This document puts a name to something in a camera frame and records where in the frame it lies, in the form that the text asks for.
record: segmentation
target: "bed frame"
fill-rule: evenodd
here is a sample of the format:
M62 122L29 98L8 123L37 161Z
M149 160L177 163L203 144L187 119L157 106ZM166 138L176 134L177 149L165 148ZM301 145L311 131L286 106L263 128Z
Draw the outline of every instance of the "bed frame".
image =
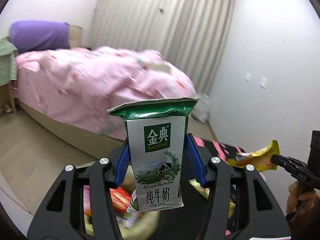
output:
M58 122L20 101L19 105L48 131L97 159L107 157L113 148L120 147L123 144L123 141Z

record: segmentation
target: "plastic bag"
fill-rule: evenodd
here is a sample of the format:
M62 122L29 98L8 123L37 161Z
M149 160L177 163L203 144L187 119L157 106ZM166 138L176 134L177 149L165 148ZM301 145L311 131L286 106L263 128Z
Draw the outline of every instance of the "plastic bag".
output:
M194 109L192 116L201 123L207 123L210 117L210 99L206 94L199 94L200 98Z

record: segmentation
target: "pink fabric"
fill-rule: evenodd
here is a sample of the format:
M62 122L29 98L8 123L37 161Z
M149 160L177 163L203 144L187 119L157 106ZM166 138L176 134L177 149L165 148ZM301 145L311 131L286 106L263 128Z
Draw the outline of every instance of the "pink fabric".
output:
M236 146L236 149L237 149L237 152L238 152L238 153L241 153L241 152L242 152L238 146Z
M201 140L201 139L200 139L200 138L198 138L198 137L194 137L194 139L195 139L195 141L196 141L196 143L197 143L197 145L198 145L198 146L205 147L205 146L204 146L204 141L203 141L203 140Z
M101 47L27 52L16 58L18 98L59 122L124 140L123 120L107 109L152 98L194 97L191 80L155 50ZM148 69L166 64L171 73Z
M224 148L225 148L225 146L223 144L220 144L220 143L216 142L216 141L212 141L212 143L213 143L213 146L215 147L215 149L218 152L218 157L220 159L222 159L223 161L227 162L225 153L227 153L227 154L229 154L229 153L227 151L223 152L221 147L220 147L220 145L222 145Z

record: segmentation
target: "wooden nightstand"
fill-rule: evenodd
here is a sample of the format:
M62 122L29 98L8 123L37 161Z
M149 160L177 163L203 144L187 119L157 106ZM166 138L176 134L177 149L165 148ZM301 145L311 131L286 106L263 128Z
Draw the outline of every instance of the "wooden nightstand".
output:
M12 80L16 80L15 53L17 48L9 42L9 37L0 39L0 107L9 103L14 112Z
M14 104L14 91L12 88L12 82L0 86L0 107L4 104L8 103L13 112L16 113L16 106Z

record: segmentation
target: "yellow snack package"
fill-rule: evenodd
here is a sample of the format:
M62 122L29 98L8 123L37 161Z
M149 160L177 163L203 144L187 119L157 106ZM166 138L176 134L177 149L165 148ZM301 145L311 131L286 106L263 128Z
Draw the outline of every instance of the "yellow snack package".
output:
M207 200L209 199L209 193L210 189L209 188L203 188L200 186L200 183L196 181L196 179L190 179L189 183L192 187L196 189L202 196L204 196ZM234 204L231 200L229 202L229 214L228 218L231 218L233 213L235 212L236 204Z
M280 155L279 145L273 140L268 146L255 152L237 153L235 158L227 159L230 166L243 168L247 164L252 164L258 172L266 170L276 170L277 165L271 162L273 155Z

